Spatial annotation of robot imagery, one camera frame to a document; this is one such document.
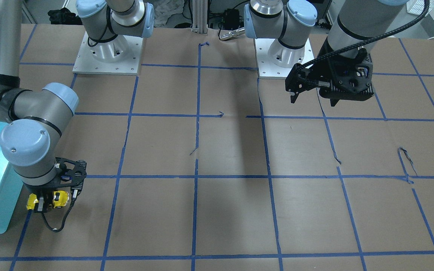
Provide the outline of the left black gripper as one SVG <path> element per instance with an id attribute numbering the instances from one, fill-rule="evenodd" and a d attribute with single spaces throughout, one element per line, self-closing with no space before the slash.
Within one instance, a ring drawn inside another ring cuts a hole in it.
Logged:
<path id="1" fill-rule="evenodd" d="M 366 49 L 359 49 L 355 58 L 336 55 L 317 63 L 317 77 L 329 82 L 328 87 L 320 87 L 319 95 L 329 99 L 331 106 L 339 100 L 365 101 L 375 95 L 372 86 L 373 63 Z M 285 79 L 285 90 L 290 93 L 294 104 L 299 94 L 318 87 L 317 79 L 309 79 L 311 67 L 296 63 Z"/>

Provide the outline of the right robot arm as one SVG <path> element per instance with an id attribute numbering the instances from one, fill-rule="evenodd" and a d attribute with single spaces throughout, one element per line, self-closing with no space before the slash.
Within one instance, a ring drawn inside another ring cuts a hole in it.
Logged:
<path id="1" fill-rule="evenodd" d="M 77 14 L 86 29 L 76 64 L 90 59 L 100 65 L 138 68 L 136 45 L 127 37 L 148 38 L 154 28 L 154 7 L 142 0 L 78 0 Z M 27 209 L 45 213 L 73 205 L 83 188 L 86 163 L 55 156 L 55 147 L 79 104 L 64 84 L 41 91 L 20 87 L 19 43 L 22 2 L 0 0 L 0 134 L 5 158 L 31 191 Z"/>

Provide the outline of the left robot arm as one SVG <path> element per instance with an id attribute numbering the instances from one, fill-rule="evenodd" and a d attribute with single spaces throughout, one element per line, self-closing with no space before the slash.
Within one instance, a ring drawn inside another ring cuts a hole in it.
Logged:
<path id="1" fill-rule="evenodd" d="M 289 69 L 285 79 L 291 103 L 299 94 L 319 89 L 331 106 L 341 100 L 365 101 L 375 95 L 370 55 L 377 41 L 412 27 L 429 13 L 431 2 L 424 1 L 422 12 L 412 21 L 388 30 L 406 0 L 347 0 L 332 24 L 319 54 L 302 60 L 306 41 L 315 26 L 318 12 L 306 0 L 251 0 L 243 10 L 248 38 L 270 38 L 269 56 L 274 64 Z"/>

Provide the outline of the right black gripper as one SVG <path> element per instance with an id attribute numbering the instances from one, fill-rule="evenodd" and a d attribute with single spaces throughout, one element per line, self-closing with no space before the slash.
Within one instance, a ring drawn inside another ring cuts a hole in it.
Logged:
<path id="1" fill-rule="evenodd" d="M 83 190 L 83 182 L 87 176 L 86 161 L 71 161 L 67 158 L 56 158 L 56 175 L 48 183 L 33 186 L 32 192 L 36 195 L 56 191 L 59 188 L 70 187 L 71 197 L 76 198 Z M 53 210 L 53 196 L 37 197 L 37 213 L 48 213 Z"/>

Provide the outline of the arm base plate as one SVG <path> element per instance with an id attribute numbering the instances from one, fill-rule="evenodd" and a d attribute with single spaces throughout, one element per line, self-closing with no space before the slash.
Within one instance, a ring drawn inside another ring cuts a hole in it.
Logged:
<path id="1" fill-rule="evenodd" d="M 272 38 L 258 38 L 254 44 L 260 79 L 284 80 L 296 63 L 314 59 L 309 39 L 300 49 L 286 48 Z"/>
<path id="2" fill-rule="evenodd" d="M 94 47 L 85 33 L 72 71 L 76 74 L 131 75 L 139 74 L 144 38 L 119 35 L 108 43 Z"/>

